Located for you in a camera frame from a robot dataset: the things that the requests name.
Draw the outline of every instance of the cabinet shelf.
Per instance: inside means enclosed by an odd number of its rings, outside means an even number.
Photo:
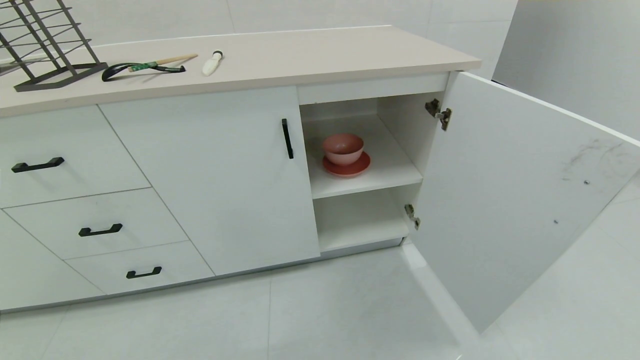
[[[388,190],[317,199],[314,211],[321,252],[409,235]]]
[[[303,123],[311,194],[314,199],[415,184],[422,175],[413,166],[376,114]],[[371,157],[367,171],[352,179],[327,173],[322,166],[322,141],[335,133],[353,133],[364,140]]]

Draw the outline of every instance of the white tile floor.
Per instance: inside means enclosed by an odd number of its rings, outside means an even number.
[[[484,334],[415,247],[0,315],[0,359],[638,359],[640,177]]]

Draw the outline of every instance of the beige countertop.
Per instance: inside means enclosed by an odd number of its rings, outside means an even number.
[[[205,77],[200,72],[202,65],[217,49],[225,57],[217,71]],[[126,77],[104,83],[98,73],[60,89],[20,93],[13,86],[28,78],[16,70],[0,77],[0,117],[151,97],[480,67],[480,60],[473,56],[392,26],[175,38],[105,45],[94,50],[109,65],[190,53],[198,53],[199,57],[183,63],[187,71],[179,74],[154,70],[131,74],[125,70],[119,76]],[[84,51],[71,55],[73,63],[89,60]],[[30,68],[36,75],[53,69],[50,63],[37,63]]]

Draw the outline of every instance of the black handle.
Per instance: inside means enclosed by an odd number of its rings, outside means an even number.
[[[49,160],[48,163],[44,163],[44,164],[27,165],[27,163],[18,163],[11,168],[11,171],[25,172],[25,171],[32,171],[32,170],[40,170],[41,168],[58,167],[63,162],[65,162],[65,160],[61,156],[58,156],[57,158],[53,158]]]
[[[145,277],[145,276],[157,275],[157,274],[160,274],[160,271],[162,271],[162,267],[161,266],[156,266],[152,272],[148,272],[146,274],[140,274],[140,275],[136,275],[136,271],[135,270],[131,270],[130,272],[127,272],[127,279],[135,279],[137,277]]]
[[[80,229],[80,232],[78,233],[78,235],[80,235],[81,237],[85,237],[85,236],[102,235],[102,234],[113,234],[113,233],[119,232],[121,229],[122,229],[122,224],[113,224],[111,228],[108,230],[94,231],[94,232],[91,232],[91,227],[83,227],[82,229]]]
[[[291,138],[289,138],[289,127],[287,126],[287,119],[282,119],[282,131],[284,131],[284,141],[287,143],[287,152],[289,153],[289,159],[293,159],[293,148],[291,147]]]

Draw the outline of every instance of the open cabinet door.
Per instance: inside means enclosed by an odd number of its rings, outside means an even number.
[[[464,72],[451,74],[446,108],[411,239],[484,331],[640,168],[640,143]]]

